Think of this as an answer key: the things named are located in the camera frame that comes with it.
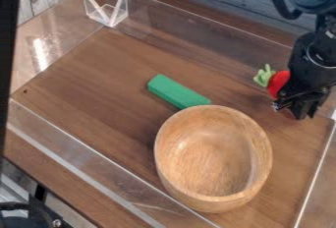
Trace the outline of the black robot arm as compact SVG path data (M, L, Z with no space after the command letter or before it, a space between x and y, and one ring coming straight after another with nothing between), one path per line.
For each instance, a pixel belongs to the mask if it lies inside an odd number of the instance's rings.
M315 31L294 44L289 67L266 67L254 81L274 97L274 108L295 119L314 117L336 86L336 0L273 0L281 15L295 20L315 16Z

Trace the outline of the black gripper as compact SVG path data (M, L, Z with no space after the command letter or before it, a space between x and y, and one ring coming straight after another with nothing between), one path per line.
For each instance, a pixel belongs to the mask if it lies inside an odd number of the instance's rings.
M274 102L290 108L298 120L313 118L336 86L336 38L307 33L297 41L289 63L291 78Z

